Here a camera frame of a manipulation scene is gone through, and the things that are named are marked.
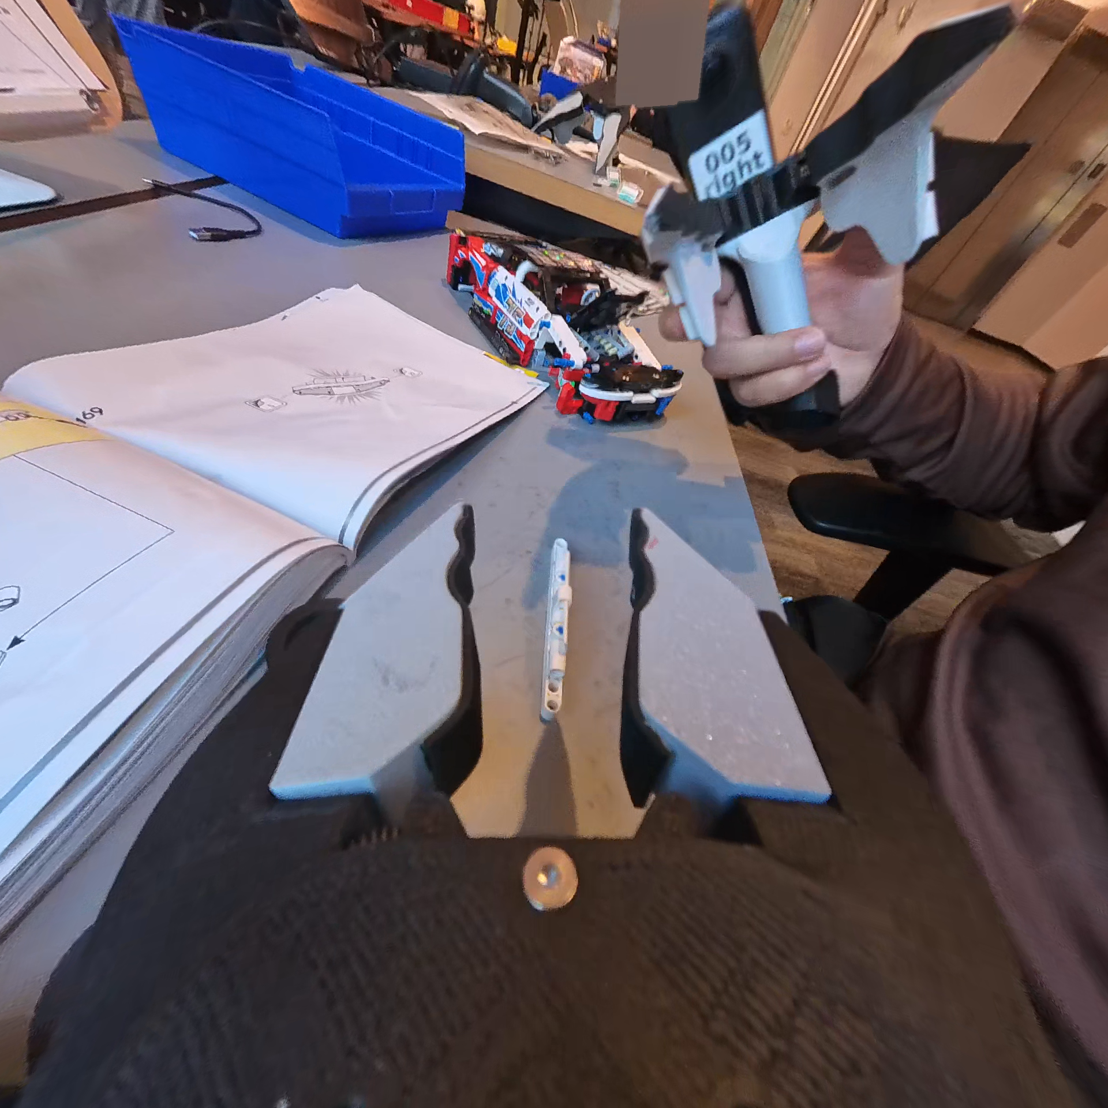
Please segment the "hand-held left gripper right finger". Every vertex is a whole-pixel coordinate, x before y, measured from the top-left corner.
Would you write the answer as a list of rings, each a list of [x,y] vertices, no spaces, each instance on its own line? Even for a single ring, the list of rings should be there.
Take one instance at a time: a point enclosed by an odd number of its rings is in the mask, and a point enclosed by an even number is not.
[[[832,790],[755,604],[648,510],[629,521],[621,777],[631,805],[821,807]]]

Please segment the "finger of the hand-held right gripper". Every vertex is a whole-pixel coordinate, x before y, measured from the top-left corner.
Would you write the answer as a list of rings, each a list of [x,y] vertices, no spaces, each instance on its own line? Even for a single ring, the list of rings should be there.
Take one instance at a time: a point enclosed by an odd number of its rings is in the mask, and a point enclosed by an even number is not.
[[[932,121],[934,114],[908,116],[848,165],[844,184],[821,187],[827,229],[864,231],[891,267],[908,265],[938,235]]]
[[[716,346],[714,299],[721,285],[718,244],[725,231],[716,204],[663,187],[644,214],[644,255],[661,272],[685,340]]]

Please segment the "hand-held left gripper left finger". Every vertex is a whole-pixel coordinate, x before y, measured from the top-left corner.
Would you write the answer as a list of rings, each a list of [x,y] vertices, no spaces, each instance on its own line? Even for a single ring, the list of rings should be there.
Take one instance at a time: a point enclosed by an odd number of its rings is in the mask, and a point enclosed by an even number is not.
[[[482,753],[474,513],[452,506],[341,610],[269,781],[278,802],[452,798]]]

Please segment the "long white brick beam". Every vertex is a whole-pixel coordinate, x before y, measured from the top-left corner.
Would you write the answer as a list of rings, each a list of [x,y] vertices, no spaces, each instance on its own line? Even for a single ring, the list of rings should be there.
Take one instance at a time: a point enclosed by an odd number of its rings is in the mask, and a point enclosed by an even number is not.
[[[542,723],[552,723],[561,711],[571,604],[571,553],[565,540],[557,538],[550,549],[550,577],[546,587],[542,692],[538,704]]]

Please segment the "person's right forearm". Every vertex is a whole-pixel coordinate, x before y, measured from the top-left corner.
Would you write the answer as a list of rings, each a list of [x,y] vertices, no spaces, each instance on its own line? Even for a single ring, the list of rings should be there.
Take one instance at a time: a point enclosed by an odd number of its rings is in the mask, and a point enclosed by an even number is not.
[[[1028,532],[1079,525],[1106,551],[1106,361],[983,370],[902,317],[861,397],[815,446]]]

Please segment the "grey desk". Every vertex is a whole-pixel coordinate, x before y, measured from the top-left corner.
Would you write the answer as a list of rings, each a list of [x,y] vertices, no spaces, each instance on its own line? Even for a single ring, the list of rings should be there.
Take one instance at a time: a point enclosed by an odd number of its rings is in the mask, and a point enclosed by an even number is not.
[[[171,244],[179,203],[141,203],[90,225],[56,221],[1,244],[1,387],[52,357],[205,336],[269,319],[326,289],[361,287],[471,346],[439,272],[446,235],[339,246],[299,236],[286,218],[254,246]],[[618,766],[618,700],[629,630],[629,517],[657,515],[757,608],[776,587],[733,444],[699,355],[659,344],[685,370],[676,415],[653,431],[589,431],[555,415],[542,391],[407,481],[371,519],[352,564],[309,602],[339,591],[339,610],[452,506],[474,513],[471,602],[478,649],[482,753],[454,794],[469,836],[629,839],[642,821]],[[552,544],[571,553],[572,604],[561,711],[540,721]],[[150,779],[49,896],[1,939],[1,1049],[24,1054],[45,981],[101,913],[154,804],[207,726]]]

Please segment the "person's right hand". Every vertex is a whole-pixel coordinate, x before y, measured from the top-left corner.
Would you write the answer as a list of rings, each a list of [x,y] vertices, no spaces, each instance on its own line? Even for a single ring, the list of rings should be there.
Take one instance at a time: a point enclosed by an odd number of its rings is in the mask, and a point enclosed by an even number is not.
[[[887,265],[863,229],[836,251],[806,255],[810,327],[757,336],[734,276],[714,295],[716,344],[702,370],[746,408],[774,406],[834,376],[840,408],[861,397],[902,319],[904,270]]]

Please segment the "idle grey gripper tool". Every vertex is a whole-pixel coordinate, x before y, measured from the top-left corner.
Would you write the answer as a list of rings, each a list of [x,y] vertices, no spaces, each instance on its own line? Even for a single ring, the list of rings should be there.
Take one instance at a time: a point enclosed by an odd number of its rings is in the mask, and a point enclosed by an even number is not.
[[[623,110],[608,105],[591,86],[578,86],[546,110],[538,110],[531,133],[555,146],[567,146],[576,131],[586,131],[597,148],[593,176],[606,180],[623,129]]]

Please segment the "red white brick race car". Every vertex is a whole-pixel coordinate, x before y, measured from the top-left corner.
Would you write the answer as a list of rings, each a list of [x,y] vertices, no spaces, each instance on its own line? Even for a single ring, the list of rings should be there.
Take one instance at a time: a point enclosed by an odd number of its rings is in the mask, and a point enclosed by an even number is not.
[[[555,410],[584,423],[655,423],[684,385],[642,340],[638,317],[663,291],[612,268],[512,233],[452,231],[446,284],[467,293],[469,319],[497,359],[555,389]]]

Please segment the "grey office table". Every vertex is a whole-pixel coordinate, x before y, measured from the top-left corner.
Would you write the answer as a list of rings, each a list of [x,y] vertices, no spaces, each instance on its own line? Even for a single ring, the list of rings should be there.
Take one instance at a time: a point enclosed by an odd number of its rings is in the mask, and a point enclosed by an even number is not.
[[[546,242],[606,240],[635,242],[642,216],[659,187],[676,182],[672,161],[633,133],[618,142],[620,178],[644,189],[638,206],[616,201],[616,187],[593,176],[595,159],[563,150],[561,163],[537,159],[527,152],[473,137],[446,121],[412,91],[378,93],[420,116],[448,123],[463,138],[465,193],[461,214]]]

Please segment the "black office chair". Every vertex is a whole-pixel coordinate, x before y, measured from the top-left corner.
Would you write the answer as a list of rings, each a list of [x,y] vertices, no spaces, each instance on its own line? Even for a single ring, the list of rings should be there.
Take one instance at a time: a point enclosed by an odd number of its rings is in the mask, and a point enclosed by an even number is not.
[[[806,532],[883,553],[853,602],[885,623],[951,572],[996,577],[1032,562],[1000,523],[876,478],[800,476],[785,495]]]

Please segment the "printed paper sheet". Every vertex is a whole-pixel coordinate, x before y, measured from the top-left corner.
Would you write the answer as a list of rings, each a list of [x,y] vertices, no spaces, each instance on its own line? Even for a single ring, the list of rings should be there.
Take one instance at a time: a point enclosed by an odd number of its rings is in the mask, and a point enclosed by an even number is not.
[[[482,137],[495,144],[527,152],[533,157],[546,159],[550,163],[561,163],[565,159],[565,154],[559,146],[540,138],[512,116],[474,97],[425,91],[416,91],[412,95],[424,105],[429,105],[446,121],[473,137]]]

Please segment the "open instruction booklet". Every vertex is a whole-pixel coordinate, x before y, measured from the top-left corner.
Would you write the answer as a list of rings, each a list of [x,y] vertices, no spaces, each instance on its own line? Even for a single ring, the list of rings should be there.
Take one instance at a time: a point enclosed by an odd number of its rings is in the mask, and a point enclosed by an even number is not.
[[[546,391],[363,291],[1,387],[1,939],[354,561]]]

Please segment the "person's torso in brown shirt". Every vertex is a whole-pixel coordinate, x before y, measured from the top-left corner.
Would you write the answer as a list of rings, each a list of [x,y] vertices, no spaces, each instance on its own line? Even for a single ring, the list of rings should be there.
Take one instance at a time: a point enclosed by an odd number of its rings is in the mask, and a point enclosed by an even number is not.
[[[1106,506],[859,683],[955,821],[1083,1107],[1106,1107]]]

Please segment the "blue storage bin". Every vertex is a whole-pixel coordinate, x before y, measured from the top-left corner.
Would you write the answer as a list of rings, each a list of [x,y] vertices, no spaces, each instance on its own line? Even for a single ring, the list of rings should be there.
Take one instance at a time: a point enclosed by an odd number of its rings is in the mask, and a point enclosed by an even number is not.
[[[160,148],[339,240],[437,231],[463,137],[312,65],[113,18]]]

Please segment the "white tray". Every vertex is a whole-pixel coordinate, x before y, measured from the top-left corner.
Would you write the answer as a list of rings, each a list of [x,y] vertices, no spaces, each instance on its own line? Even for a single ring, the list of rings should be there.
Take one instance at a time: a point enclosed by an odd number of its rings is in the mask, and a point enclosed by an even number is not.
[[[52,206],[58,199],[60,195],[49,186],[0,170],[0,208],[3,216]]]

